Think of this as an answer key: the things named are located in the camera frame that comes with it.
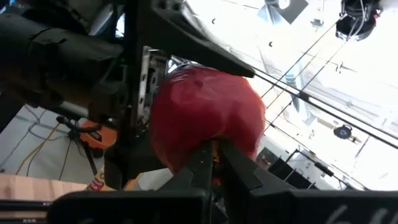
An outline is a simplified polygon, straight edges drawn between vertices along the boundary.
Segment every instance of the white surface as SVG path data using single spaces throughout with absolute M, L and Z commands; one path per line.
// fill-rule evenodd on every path
M 40 116 L 43 112 L 43 109 L 37 108 L 32 109 L 32 111 L 37 116 Z M 7 128 L 0 134 L 0 162 L 7 157 L 7 155 L 12 151 L 13 148 L 15 148 L 17 143 L 27 132 L 29 126 L 36 121 L 36 118 L 32 114 L 30 114 L 25 108 L 22 108 L 17 115 L 22 118 L 28 119 L 29 121 L 31 121 L 31 123 L 15 117 L 9 123 Z M 55 120 L 57 116 L 57 114 L 51 111 L 46 111 L 41 118 L 40 123 L 47 126 L 55 127 L 55 125 L 57 125 L 57 121 Z M 60 125 L 58 127 L 58 130 L 66 132 L 69 131 L 69 129 L 64 125 Z M 51 132 L 50 129 L 46 129 L 40 126 L 35 126 L 32 131 L 42 136 L 43 138 L 46 138 Z M 64 134 L 54 132 L 51 136 L 51 139 L 61 135 Z M 6 170 L 7 174 L 15 174 L 16 170 L 18 169 L 24 158 L 42 142 L 42 139 L 28 134 L 2 168 Z M 42 150 L 34 158 L 29 169 L 29 177 L 58 180 L 65 160 L 68 145 L 68 138 L 60 138 L 56 141 L 47 141 Z M 85 155 L 82 146 L 80 146 L 80 150 L 82 154 Z M 23 168 L 18 175 L 26 175 L 27 166 L 30 159 L 25 162 Z M 103 160 L 94 159 L 94 161 L 97 169 L 100 170 L 103 166 Z M 79 154 L 76 144 L 72 141 L 61 180 L 88 184 L 91 182 L 92 178 L 93 173 L 91 171 L 90 164 L 88 163 L 87 158 Z

